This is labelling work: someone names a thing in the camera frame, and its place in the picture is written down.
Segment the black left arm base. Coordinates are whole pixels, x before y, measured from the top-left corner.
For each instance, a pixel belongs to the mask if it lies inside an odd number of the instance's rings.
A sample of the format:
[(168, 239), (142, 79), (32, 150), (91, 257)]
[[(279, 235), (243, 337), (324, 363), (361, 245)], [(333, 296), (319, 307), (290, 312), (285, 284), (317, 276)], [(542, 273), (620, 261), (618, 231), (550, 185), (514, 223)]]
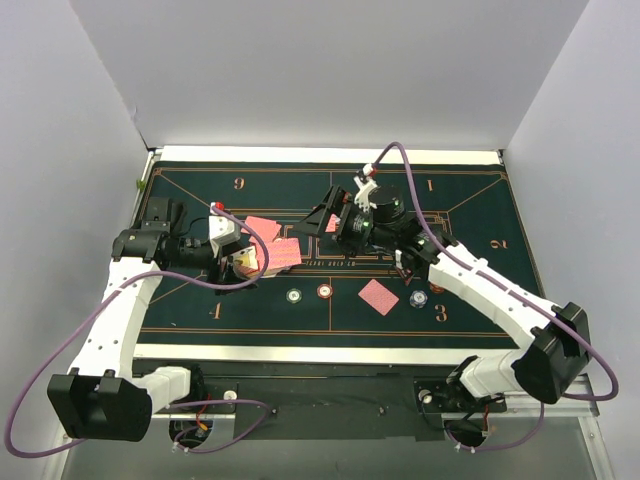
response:
[(238, 393), (233, 389), (223, 390), (221, 395), (210, 393), (199, 370), (180, 366), (159, 367), (137, 379), (135, 384), (151, 398), (153, 413), (169, 410), (174, 404), (238, 398)]

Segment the red poker chip stack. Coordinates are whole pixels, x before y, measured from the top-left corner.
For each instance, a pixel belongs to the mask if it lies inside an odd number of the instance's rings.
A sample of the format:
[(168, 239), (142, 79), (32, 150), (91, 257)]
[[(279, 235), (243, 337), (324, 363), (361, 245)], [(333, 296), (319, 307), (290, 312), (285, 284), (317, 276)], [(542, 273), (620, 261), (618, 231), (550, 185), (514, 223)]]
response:
[(321, 284), (317, 288), (317, 295), (322, 299), (329, 299), (333, 295), (333, 288), (329, 284)]

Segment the red-backed playing card deck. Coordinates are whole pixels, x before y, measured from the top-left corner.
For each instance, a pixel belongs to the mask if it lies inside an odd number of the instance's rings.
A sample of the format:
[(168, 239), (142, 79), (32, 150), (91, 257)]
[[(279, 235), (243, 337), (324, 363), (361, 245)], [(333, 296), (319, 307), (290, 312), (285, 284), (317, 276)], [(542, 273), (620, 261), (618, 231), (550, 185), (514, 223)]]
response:
[(266, 244), (269, 260), (265, 277), (274, 276), (302, 263), (298, 238), (280, 238)]

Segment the blue chips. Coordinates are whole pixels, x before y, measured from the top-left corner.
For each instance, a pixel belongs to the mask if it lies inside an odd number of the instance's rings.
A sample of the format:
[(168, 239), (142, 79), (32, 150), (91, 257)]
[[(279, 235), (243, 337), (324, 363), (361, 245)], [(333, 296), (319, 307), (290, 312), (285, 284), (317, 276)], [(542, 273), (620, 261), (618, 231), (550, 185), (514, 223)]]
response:
[(424, 308), (427, 302), (428, 295), (423, 290), (414, 290), (409, 297), (410, 305), (416, 309)]

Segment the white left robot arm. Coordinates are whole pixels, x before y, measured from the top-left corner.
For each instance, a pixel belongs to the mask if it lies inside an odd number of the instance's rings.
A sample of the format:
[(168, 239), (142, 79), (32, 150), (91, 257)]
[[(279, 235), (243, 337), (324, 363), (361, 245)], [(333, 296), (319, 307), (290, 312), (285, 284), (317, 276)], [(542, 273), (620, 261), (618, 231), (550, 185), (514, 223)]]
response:
[(202, 286), (217, 293), (251, 286), (225, 278), (225, 251), (238, 246), (239, 220), (212, 203), (208, 237), (189, 237), (180, 228), (186, 206), (154, 197), (141, 219), (114, 240), (109, 277), (97, 314), (78, 355), (65, 374), (51, 377), (47, 396), (67, 435), (74, 439), (137, 442), (153, 414), (172, 403), (192, 412), (206, 397), (195, 367), (161, 366), (137, 378), (133, 356), (150, 301), (164, 278), (184, 280), (184, 270), (208, 273)]

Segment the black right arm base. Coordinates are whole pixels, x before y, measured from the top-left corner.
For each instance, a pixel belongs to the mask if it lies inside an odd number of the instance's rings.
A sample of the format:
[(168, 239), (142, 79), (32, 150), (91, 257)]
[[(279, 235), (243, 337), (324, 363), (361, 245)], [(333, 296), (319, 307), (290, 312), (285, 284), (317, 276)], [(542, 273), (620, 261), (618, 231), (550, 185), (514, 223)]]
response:
[(413, 382), (419, 410), (429, 414), (442, 413), (504, 413), (507, 410), (503, 395), (476, 398), (459, 383), (444, 379), (422, 379)]

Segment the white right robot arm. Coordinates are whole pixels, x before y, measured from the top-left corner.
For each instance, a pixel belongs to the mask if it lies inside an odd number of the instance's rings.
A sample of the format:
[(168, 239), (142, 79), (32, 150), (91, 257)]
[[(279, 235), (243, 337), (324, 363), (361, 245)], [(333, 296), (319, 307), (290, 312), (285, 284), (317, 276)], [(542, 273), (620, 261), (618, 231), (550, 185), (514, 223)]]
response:
[(376, 187), (368, 201), (333, 186), (294, 231), (322, 237), (332, 216), (339, 219), (334, 242), (347, 257), (393, 257), (403, 278), (426, 279), (479, 311), (516, 344), (504, 355), (472, 355), (446, 380), (449, 402), (468, 409), (504, 393), (525, 392), (555, 404), (589, 363), (586, 313), (576, 304), (560, 307), (493, 271), (446, 232), (429, 233), (406, 210), (399, 190)]

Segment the green poker chip stack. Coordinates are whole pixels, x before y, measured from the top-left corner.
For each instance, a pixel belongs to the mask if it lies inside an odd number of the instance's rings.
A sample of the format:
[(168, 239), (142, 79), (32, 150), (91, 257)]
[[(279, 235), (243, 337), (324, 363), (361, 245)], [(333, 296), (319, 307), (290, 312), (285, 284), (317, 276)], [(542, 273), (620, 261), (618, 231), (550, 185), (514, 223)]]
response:
[(302, 300), (302, 292), (297, 288), (292, 288), (286, 293), (286, 300), (289, 303), (296, 304)]

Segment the red chips position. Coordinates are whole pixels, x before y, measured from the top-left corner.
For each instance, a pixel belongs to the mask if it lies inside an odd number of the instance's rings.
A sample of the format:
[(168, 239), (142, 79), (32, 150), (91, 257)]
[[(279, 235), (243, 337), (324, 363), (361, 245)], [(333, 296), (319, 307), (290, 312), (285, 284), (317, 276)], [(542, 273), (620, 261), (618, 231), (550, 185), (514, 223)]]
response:
[(435, 285), (433, 283), (430, 284), (430, 289), (432, 292), (436, 293), (436, 294), (440, 294), (444, 292), (444, 289), (438, 285)]

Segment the red card dealer position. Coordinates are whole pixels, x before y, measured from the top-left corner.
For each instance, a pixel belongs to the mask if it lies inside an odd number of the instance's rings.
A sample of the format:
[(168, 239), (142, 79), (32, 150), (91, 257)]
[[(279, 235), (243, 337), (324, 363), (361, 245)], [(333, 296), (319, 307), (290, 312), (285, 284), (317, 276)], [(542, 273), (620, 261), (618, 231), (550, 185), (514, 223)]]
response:
[(340, 218), (337, 215), (332, 214), (325, 228), (325, 232), (335, 233), (337, 231), (339, 224), (340, 224)]

